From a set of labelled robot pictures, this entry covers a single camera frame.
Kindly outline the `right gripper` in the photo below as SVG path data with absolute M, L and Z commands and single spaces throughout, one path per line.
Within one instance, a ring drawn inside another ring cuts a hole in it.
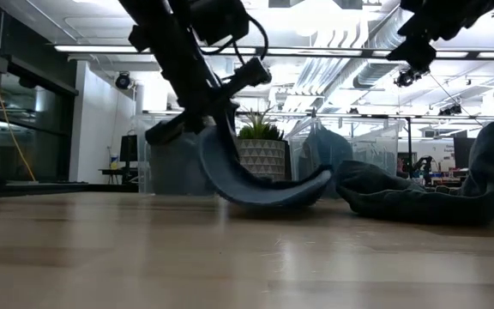
M 401 26 L 399 35 L 450 40 L 494 10 L 494 0 L 401 0 L 400 8 L 413 15 Z M 426 39 L 407 38 L 386 59 L 405 61 L 412 70 L 425 73 L 436 55 Z

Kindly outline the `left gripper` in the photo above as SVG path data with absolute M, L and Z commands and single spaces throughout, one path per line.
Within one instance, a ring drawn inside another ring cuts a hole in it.
M 234 74 L 222 82 L 221 79 L 201 61 L 183 72 L 165 72 L 184 109 L 175 118 L 156 124 L 146 131 L 150 144 L 165 144 L 178 137 L 186 124 L 199 124 L 205 116 L 211 116 L 219 127 L 226 125 L 226 143 L 236 150 L 235 117 L 238 104 L 232 96 L 247 86 L 257 86 L 271 81 L 271 75 L 259 58 L 251 58 Z

